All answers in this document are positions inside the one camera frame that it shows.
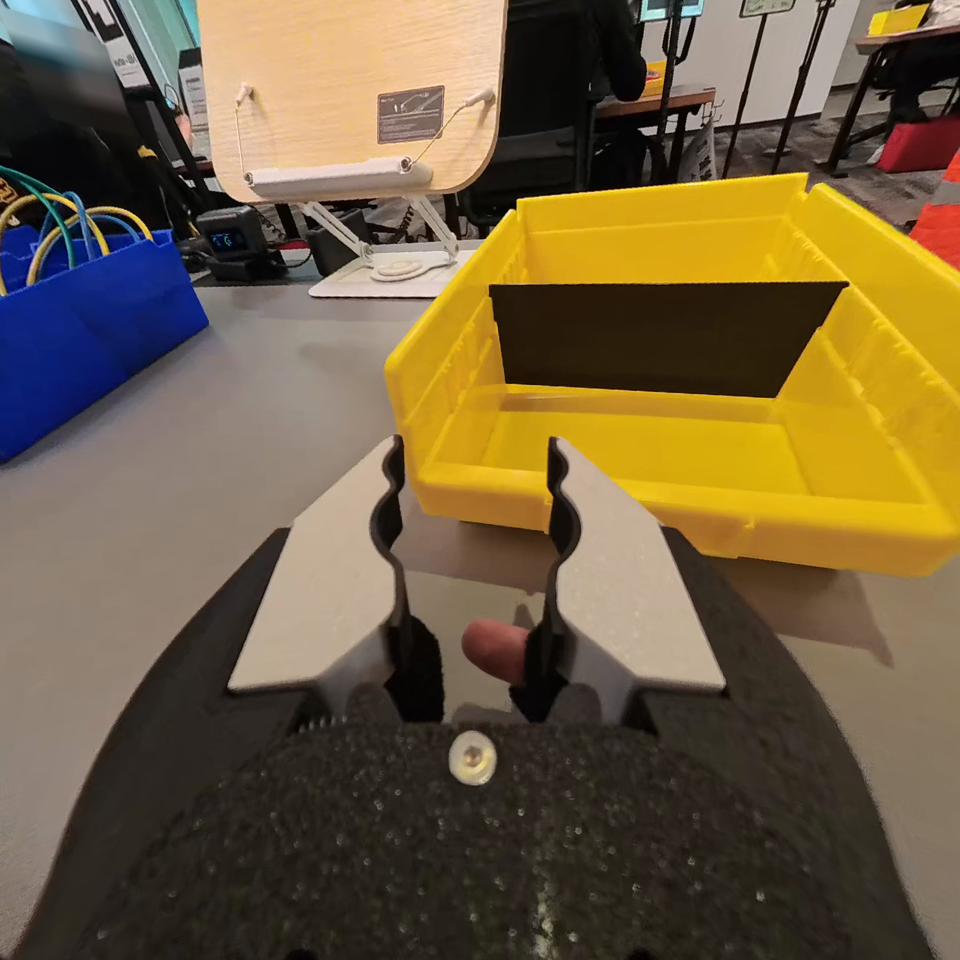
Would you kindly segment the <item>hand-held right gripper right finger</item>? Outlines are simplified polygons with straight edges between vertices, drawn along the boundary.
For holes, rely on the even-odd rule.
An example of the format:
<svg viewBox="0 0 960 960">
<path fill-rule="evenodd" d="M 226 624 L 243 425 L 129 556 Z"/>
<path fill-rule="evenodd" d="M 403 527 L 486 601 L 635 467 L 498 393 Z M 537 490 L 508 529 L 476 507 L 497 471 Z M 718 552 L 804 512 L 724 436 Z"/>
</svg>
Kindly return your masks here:
<svg viewBox="0 0 960 960">
<path fill-rule="evenodd" d="M 565 438 L 547 444 L 547 533 L 556 552 L 543 612 L 510 696 L 545 722 L 564 690 L 592 690 L 603 723 L 643 693 L 719 696 L 727 681 L 664 529 Z"/>
</svg>

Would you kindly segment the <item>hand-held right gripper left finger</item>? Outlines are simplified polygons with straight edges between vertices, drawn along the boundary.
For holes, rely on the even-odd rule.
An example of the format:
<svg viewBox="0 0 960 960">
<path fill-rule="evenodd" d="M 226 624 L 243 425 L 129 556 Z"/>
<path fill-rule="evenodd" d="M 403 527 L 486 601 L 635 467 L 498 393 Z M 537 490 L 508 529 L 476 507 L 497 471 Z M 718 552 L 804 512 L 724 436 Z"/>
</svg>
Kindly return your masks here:
<svg viewBox="0 0 960 960">
<path fill-rule="evenodd" d="M 410 608 L 402 437 L 382 440 L 293 522 L 246 635 L 232 694 L 305 690 L 330 717 L 354 691 L 386 690 L 402 720 L 445 717 L 440 646 Z"/>
</svg>

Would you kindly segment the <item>blue plastic bin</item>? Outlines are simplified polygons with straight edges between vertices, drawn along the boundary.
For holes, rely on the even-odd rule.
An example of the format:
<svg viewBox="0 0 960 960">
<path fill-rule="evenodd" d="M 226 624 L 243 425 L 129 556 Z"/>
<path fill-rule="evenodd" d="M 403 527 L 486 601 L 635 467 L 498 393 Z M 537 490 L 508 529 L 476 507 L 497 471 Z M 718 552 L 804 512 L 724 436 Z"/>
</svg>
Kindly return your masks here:
<svg viewBox="0 0 960 960">
<path fill-rule="evenodd" d="M 52 253 L 30 286 L 29 259 L 2 254 L 2 463 L 209 327 L 170 230 L 106 240 L 74 268 Z"/>
</svg>

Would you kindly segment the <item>person's right hand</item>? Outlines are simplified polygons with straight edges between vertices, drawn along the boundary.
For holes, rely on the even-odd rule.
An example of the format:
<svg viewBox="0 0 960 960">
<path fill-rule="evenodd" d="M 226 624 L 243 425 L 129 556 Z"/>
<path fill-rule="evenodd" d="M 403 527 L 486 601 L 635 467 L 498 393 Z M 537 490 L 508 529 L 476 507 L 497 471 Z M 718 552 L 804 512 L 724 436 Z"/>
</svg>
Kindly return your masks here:
<svg viewBox="0 0 960 960">
<path fill-rule="evenodd" d="M 462 653 L 485 673 L 511 687 L 525 684 L 525 654 L 530 630 L 498 620 L 472 621 L 462 633 Z"/>
</svg>

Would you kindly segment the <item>yellow plastic bin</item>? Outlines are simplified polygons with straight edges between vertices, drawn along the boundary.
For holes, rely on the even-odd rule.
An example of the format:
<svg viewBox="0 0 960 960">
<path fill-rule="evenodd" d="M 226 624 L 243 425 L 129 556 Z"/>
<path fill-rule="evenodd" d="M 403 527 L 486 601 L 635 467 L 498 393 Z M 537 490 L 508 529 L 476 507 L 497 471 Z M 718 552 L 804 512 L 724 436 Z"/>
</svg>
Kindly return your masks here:
<svg viewBox="0 0 960 960">
<path fill-rule="evenodd" d="M 848 287 L 776 397 L 509 384 L 492 284 Z M 522 199 L 393 350 L 427 514 L 546 530 L 550 437 L 703 554 L 899 577 L 958 555 L 958 270 L 804 174 Z"/>
</svg>

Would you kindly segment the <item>black bin divider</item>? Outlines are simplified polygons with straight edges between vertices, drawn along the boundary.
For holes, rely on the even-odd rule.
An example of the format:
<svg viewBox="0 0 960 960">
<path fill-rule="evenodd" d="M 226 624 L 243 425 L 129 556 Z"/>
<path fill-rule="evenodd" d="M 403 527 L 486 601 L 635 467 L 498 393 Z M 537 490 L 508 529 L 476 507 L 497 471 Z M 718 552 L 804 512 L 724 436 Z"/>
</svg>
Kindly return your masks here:
<svg viewBox="0 0 960 960">
<path fill-rule="evenodd" d="M 774 399 L 846 280 L 491 284 L 514 385 Z"/>
</svg>

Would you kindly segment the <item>black power adapter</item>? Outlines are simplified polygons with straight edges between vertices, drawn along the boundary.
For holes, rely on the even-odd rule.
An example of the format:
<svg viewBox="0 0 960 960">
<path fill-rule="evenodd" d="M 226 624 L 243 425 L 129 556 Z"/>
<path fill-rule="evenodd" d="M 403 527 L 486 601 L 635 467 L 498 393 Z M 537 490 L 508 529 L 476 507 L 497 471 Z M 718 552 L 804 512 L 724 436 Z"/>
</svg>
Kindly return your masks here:
<svg viewBox="0 0 960 960">
<path fill-rule="evenodd" d="M 338 219 L 361 241 L 370 244 L 371 237 L 362 209 L 353 209 L 338 215 Z M 305 241 L 316 265 L 318 275 L 325 279 L 351 264 L 358 254 L 344 244 L 326 227 L 307 229 Z"/>
</svg>

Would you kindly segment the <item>white printed bag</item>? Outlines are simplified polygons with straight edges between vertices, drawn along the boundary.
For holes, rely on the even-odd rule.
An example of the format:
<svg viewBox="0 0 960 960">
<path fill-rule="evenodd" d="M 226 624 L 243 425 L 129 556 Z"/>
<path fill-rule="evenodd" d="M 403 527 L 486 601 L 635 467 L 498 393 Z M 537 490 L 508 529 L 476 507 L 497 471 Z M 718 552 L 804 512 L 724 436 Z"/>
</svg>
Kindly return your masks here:
<svg viewBox="0 0 960 960">
<path fill-rule="evenodd" d="M 718 179 L 714 120 L 710 119 L 699 128 L 684 147 L 680 157 L 676 183 L 701 184 Z"/>
</svg>

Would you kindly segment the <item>orange safety cone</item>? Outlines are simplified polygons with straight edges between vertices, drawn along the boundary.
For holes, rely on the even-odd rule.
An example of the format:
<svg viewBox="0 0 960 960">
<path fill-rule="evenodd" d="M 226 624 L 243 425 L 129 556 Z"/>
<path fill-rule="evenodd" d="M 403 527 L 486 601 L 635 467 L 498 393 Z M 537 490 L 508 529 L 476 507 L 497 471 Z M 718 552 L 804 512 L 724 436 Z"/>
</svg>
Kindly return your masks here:
<svg viewBox="0 0 960 960">
<path fill-rule="evenodd" d="M 932 255 L 959 270 L 959 163 L 957 151 L 920 211 L 909 236 Z"/>
</svg>

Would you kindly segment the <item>brown background desk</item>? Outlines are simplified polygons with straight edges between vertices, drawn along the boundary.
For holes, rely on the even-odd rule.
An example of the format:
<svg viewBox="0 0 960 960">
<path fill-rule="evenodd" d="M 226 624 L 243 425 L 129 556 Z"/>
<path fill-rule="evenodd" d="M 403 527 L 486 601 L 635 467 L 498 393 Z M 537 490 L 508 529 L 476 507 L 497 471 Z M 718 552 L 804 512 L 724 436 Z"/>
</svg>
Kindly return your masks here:
<svg viewBox="0 0 960 960">
<path fill-rule="evenodd" d="M 658 163 L 656 182 L 674 184 L 680 173 L 690 122 L 696 115 L 705 119 L 715 97 L 713 85 L 681 83 L 672 87 L 666 106 L 662 106 L 661 93 L 633 102 L 606 98 L 595 110 L 594 142 L 599 144 L 629 131 L 652 130 L 646 137 L 647 152 Z"/>
</svg>

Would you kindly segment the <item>black office chair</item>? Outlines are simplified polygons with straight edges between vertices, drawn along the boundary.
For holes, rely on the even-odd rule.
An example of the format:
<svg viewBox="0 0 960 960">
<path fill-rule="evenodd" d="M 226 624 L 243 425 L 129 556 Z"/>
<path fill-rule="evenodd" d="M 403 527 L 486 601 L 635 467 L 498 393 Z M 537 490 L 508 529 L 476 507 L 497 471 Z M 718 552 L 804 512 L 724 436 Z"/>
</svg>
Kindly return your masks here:
<svg viewBox="0 0 960 960">
<path fill-rule="evenodd" d="M 457 195 L 486 237 L 520 199 L 585 191 L 595 102 L 586 2 L 510 2 L 498 94 L 498 136 L 483 173 Z"/>
</svg>

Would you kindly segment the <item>black floor stand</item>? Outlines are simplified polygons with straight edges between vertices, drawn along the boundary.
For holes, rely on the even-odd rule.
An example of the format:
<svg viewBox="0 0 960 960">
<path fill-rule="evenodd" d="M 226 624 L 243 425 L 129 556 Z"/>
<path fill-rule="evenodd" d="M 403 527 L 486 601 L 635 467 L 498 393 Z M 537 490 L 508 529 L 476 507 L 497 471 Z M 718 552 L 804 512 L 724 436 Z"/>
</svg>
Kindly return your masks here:
<svg viewBox="0 0 960 960">
<path fill-rule="evenodd" d="M 813 20 L 813 25 L 806 43 L 803 56 L 798 66 L 797 80 L 794 85 L 794 89 L 793 89 L 791 99 L 787 108 L 787 112 L 779 132 L 779 137 L 776 142 L 776 146 L 771 154 L 772 163 L 771 163 L 770 173 L 772 175 L 776 175 L 779 173 L 782 160 L 787 153 L 788 140 L 789 140 L 795 119 L 798 115 L 800 102 L 804 96 L 804 93 L 808 85 L 813 62 L 815 60 L 815 56 L 817 54 L 820 42 L 822 40 L 824 30 L 826 29 L 827 21 L 830 17 L 831 11 L 834 9 L 836 4 L 837 4 L 837 1 L 817 1 L 816 2 L 816 12 Z"/>
<path fill-rule="evenodd" d="M 762 42 L 766 32 L 768 19 L 771 17 L 788 14 L 795 7 L 795 1 L 742 1 L 738 11 L 738 18 L 741 20 L 756 19 L 758 25 L 755 30 L 753 44 L 750 52 L 750 59 L 743 80 L 737 112 L 732 126 L 729 129 L 729 137 L 726 146 L 726 154 L 722 168 L 722 179 L 726 179 L 734 159 L 734 152 L 738 143 L 739 132 L 742 127 L 743 116 L 745 114 L 751 88 L 757 69 L 758 60 L 762 48 Z"/>
</svg>

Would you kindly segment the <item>red cushion bag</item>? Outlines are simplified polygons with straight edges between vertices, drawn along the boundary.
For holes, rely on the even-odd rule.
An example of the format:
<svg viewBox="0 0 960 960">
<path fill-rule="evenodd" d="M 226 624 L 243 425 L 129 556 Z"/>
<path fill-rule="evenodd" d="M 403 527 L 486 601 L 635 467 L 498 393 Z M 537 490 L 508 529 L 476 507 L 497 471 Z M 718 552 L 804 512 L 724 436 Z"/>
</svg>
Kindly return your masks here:
<svg viewBox="0 0 960 960">
<path fill-rule="evenodd" d="M 886 174 L 944 171 L 958 148 L 958 113 L 922 124 L 899 124 L 886 140 L 874 167 Z"/>
</svg>

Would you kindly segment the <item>wooden board tilting stand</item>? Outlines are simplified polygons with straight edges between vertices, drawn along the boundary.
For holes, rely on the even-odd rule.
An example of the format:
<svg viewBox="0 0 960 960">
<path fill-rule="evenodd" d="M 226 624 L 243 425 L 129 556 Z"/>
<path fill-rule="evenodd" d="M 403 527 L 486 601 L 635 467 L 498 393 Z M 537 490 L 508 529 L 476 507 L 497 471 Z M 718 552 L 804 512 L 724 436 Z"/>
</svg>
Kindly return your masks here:
<svg viewBox="0 0 960 960">
<path fill-rule="evenodd" d="M 506 1 L 198 2 L 216 180 L 297 207 L 354 255 L 315 299 L 433 300 L 473 253 L 431 200 L 497 146 Z M 432 244 L 375 247 L 332 211 L 401 199 Z"/>
</svg>

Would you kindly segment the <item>white printed marker sign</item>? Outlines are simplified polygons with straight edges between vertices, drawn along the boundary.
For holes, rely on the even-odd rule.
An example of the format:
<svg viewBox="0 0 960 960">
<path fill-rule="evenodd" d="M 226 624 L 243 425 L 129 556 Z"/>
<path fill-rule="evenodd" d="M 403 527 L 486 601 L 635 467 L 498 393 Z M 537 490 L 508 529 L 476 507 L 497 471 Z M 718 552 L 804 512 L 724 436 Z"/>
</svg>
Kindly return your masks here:
<svg viewBox="0 0 960 960">
<path fill-rule="evenodd" d="M 70 4 L 85 28 L 102 43 L 123 90 L 157 87 L 119 1 L 71 1 Z"/>
</svg>

